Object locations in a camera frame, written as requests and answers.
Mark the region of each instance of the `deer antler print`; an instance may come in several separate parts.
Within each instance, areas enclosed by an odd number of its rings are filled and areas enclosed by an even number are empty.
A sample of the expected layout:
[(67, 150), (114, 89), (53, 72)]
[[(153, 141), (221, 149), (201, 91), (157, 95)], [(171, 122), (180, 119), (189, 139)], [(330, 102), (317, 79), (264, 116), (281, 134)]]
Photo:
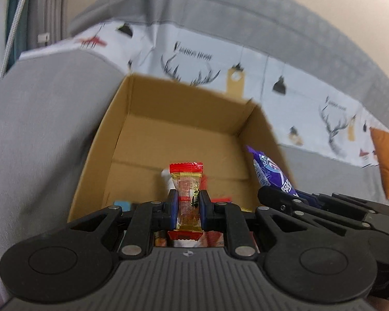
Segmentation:
[[(167, 60), (166, 63), (164, 63), (164, 58), (163, 58), (163, 55), (161, 56), (161, 66), (163, 68), (163, 71), (164, 73), (169, 76), (171, 79), (177, 81), (177, 82), (180, 82), (180, 80), (182, 79), (181, 76), (179, 76), (177, 74), (177, 70), (179, 68), (179, 66), (177, 65), (174, 70), (173, 68), (171, 67), (171, 64), (172, 64), (172, 61), (173, 59), (177, 56), (177, 54), (174, 54), (171, 58), (169, 58)], [(210, 67), (210, 65), (208, 64), (208, 73), (206, 76), (202, 76), (202, 72), (199, 71), (199, 75), (198, 77), (195, 79), (195, 80), (192, 80), (190, 82), (190, 85), (192, 86), (197, 86), (197, 85), (202, 85), (202, 84), (209, 84), (209, 83), (212, 83), (218, 76), (219, 76), (219, 73), (220, 73), (220, 70), (214, 74), (214, 72), (212, 71), (212, 68)]]
[(214, 75), (212, 77), (212, 75), (213, 75), (212, 68), (210, 67), (209, 64), (208, 64), (208, 67), (209, 67), (209, 72), (208, 72), (207, 76), (202, 78), (202, 72), (199, 71), (199, 76), (195, 80), (192, 80), (190, 85), (196, 86), (196, 85), (202, 85), (202, 84), (209, 84), (209, 83), (212, 83), (216, 79), (216, 77), (219, 76), (220, 70), (217, 72), (216, 75)]
[(169, 76), (171, 79), (177, 81), (177, 82), (180, 82), (181, 80), (181, 77), (177, 74), (177, 69), (179, 68), (179, 66), (176, 66), (175, 69), (173, 70), (173, 72), (171, 71), (171, 68), (170, 68), (170, 63), (171, 61), (176, 57), (177, 54), (174, 54), (171, 58), (169, 58), (166, 62), (166, 64), (164, 64), (164, 61), (163, 61), (163, 55), (161, 55), (161, 66), (163, 68), (163, 71), (165, 72), (165, 74), (167, 76)]
[(331, 125), (329, 123), (329, 115), (326, 115), (324, 113), (324, 110), (327, 108), (328, 105), (326, 105), (323, 109), (318, 108), (318, 112), (320, 113), (320, 117), (322, 121), (326, 124), (326, 130), (329, 134), (329, 145), (331, 150), (337, 155), (341, 157), (346, 157), (346, 153), (339, 148), (334, 142), (334, 137), (337, 136), (338, 132), (341, 130), (344, 130), (348, 126), (347, 120), (344, 120), (342, 123), (341, 120), (338, 121), (338, 124), (335, 126), (334, 129), (331, 129)]

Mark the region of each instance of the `metal screw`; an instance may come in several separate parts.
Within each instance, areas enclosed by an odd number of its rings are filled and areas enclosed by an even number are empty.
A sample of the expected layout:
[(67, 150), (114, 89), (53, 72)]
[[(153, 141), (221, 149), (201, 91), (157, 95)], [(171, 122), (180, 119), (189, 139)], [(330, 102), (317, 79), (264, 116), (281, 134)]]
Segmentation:
[(235, 249), (235, 252), (242, 257), (250, 257), (255, 254), (255, 249), (247, 245), (241, 245)]
[(141, 248), (138, 245), (130, 244), (122, 247), (121, 251), (124, 255), (136, 256), (141, 253)]

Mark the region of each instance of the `red candy wrapper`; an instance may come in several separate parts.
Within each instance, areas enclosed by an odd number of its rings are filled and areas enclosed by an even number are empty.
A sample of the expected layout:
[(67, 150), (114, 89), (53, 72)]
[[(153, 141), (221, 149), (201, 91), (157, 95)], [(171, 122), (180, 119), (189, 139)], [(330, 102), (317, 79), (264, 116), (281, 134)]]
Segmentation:
[(171, 164), (170, 174), (179, 195), (177, 230), (201, 231), (199, 188), (203, 164), (201, 162)]

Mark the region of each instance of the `ribbed black surface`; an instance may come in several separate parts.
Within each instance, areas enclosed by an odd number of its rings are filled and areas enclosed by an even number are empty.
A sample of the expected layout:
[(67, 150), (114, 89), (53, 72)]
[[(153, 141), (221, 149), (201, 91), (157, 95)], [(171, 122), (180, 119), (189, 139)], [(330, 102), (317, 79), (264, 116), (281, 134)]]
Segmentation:
[(13, 299), (5, 311), (374, 311), (362, 300), (311, 305), (275, 289), (257, 265), (229, 257), (223, 248), (154, 248), (140, 260), (124, 261), (99, 291), (58, 305)]

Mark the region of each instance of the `cardboard box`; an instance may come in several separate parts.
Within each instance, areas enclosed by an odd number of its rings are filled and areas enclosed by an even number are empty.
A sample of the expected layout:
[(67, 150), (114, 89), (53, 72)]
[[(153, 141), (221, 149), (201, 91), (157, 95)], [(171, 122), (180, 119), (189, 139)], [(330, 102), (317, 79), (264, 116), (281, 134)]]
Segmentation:
[(259, 205), (259, 183), (245, 145), (262, 150), (291, 174), (270, 125), (252, 101), (132, 75), (119, 87), (96, 133), (69, 220), (116, 200), (166, 199), (161, 171), (170, 163), (204, 163), (210, 197)]

